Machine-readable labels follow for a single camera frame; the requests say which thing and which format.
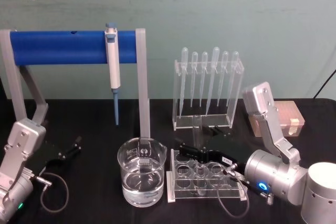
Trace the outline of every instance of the test tube rack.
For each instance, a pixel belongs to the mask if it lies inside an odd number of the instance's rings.
[[[179,155],[171,149],[171,171],[167,172],[168,202],[187,198],[239,198],[246,200],[244,191],[237,182],[223,174],[224,166],[197,161]]]
[[[207,59],[207,54],[206,57],[203,57],[205,54],[206,52],[203,53],[202,59]],[[175,131],[176,129],[192,128],[192,118],[194,115],[200,115],[202,117],[204,126],[232,128],[237,100],[240,94],[241,81],[244,75],[244,66],[239,58],[238,52],[233,52],[230,56],[229,53],[225,51],[223,52],[223,56],[219,58],[220,60],[215,60],[215,64],[214,60],[206,62],[195,62],[192,60],[191,62],[187,62],[185,61],[185,57],[182,57],[181,62],[175,60],[173,94],[173,127]],[[207,112],[208,109],[205,108],[205,99],[202,99],[202,93],[203,97],[209,94],[206,100],[206,103],[210,104],[209,113]],[[184,97],[186,97],[187,100],[191,98],[190,103],[188,103]]]

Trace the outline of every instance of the teal wall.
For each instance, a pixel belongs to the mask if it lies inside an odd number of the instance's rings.
[[[146,28],[150,98],[172,97],[173,60],[184,46],[237,50],[244,86],[267,80],[276,98],[312,97],[336,68],[335,17],[336,0],[0,0],[0,28],[103,30],[105,22]],[[112,96],[107,66],[33,72],[46,98]],[[0,75],[8,93],[2,61]],[[121,98],[137,98],[136,75],[136,66],[121,67]],[[319,97],[336,99],[336,80]]]

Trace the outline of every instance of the pipette stand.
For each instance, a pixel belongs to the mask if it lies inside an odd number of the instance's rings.
[[[145,29],[118,31],[118,37],[114,39],[119,45],[116,51],[119,63],[137,64],[140,136],[150,137]],[[48,104],[28,65],[107,64],[109,58],[104,31],[0,30],[0,46],[16,120],[27,117],[22,76],[36,102],[32,120],[39,124],[46,116]]]
[[[177,60],[174,63],[174,99],[173,99],[173,127],[176,129],[191,129],[193,127],[193,116],[200,115],[202,117],[202,124],[209,127],[229,127],[232,128],[233,120],[235,116],[236,106],[238,96],[240,94],[241,81],[244,74],[244,66],[239,57],[229,57],[227,62],[218,61],[216,71],[215,71],[215,82],[213,86],[213,96],[211,100],[211,106],[209,114],[206,115],[206,108],[204,98],[208,94],[209,80],[211,77],[211,62],[206,63],[205,81],[204,81],[204,92],[202,106],[199,106],[198,97],[194,97],[192,107],[190,108],[190,103],[184,100],[182,115],[180,116],[179,110],[179,97],[181,92],[181,76],[182,68],[181,62]],[[217,88],[221,73],[224,71],[224,82],[223,90],[227,87],[227,92],[222,92],[219,97],[219,106],[217,106]],[[185,98],[188,98],[190,94],[190,83],[192,75],[192,63],[188,62],[186,68],[186,78],[185,78]],[[200,79],[202,75],[202,62],[197,63],[196,67],[196,81],[194,87],[194,93],[199,94],[200,90]]]

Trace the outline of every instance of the water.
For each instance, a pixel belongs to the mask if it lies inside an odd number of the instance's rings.
[[[149,207],[159,201],[164,181],[163,167],[159,167],[160,163],[151,158],[136,158],[127,164],[127,170],[132,173],[124,176],[122,192],[131,205]]]

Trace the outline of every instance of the black table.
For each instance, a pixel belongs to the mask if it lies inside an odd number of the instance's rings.
[[[327,99],[295,99],[295,102],[306,124],[299,137],[288,140],[300,151],[301,166],[308,168],[322,161],[336,163],[336,103]],[[78,135],[82,136],[81,154],[59,173],[70,189],[69,204],[59,214],[45,212],[39,203],[42,186],[36,185],[11,223],[304,223],[299,207],[279,199],[269,207],[251,193],[250,211],[241,220],[230,219],[217,199],[180,199],[167,203],[166,187],[156,205],[144,209],[132,207],[122,195],[117,151],[123,142],[138,134],[137,100],[120,101],[119,127],[114,126],[113,101],[49,100],[48,103],[45,140],[66,147]],[[26,104],[31,115],[34,103]],[[0,102],[0,111],[0,146],[4,146],[15,121],[11,102]],[[175,137],[185,140],[192,137],[190,130],[173,131],[171,100],[151,100],[151,133],[169,150],[176,147]],[[253,137],[242,100],[238,101],[232,136],[251,148],[263,148],[260,139]],[[169,153],[165,169],[170,169]],[[55,181],[46,203],[60,207],[64,192],[62,185]],[[224,199],[224,203],[236,214],[245,209],[244,201]]]

